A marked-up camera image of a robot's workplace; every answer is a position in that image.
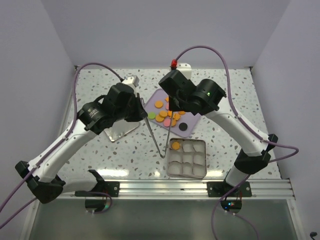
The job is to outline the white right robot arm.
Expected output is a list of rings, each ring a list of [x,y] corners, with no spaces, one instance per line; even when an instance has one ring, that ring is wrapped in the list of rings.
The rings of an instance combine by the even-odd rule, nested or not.
[[[269,152],[273,147],[268,141],[277,142],[278,137],[261,132],[247,118],[236,116],[226,92],[216,82],[205,78],[195,85],[175,69],[167,73],[158,84],[169,96],[171,111],[205,116],[240,145],[241,150],[222,185],[227,196],[235,196],[241,190],[240,182],[244,178],[269,164]]]

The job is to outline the orange flower cookie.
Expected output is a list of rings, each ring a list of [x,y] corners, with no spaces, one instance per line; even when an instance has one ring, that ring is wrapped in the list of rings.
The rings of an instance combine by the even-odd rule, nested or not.
[[[178,142],[178,141],[174,141],[172,144],[171,144],[171,148],[175,151],[179,150],[181,148],[181,144]]]

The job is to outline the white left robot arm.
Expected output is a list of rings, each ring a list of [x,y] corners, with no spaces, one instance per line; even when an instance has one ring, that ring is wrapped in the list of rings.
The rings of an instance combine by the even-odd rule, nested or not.
[[[95,197],[107,193],[108,184],[96,170],[90,169],[84,176],[67,181],[58,172],[79,149],[114,123],[140,122],[147,118],[136,88],[133,83],[113,85],[106,95],[84,104],[67,130],[43,153],[29,162],[16,164],[16,171],[37,200],[47,204],[62,193],[79,192]]]

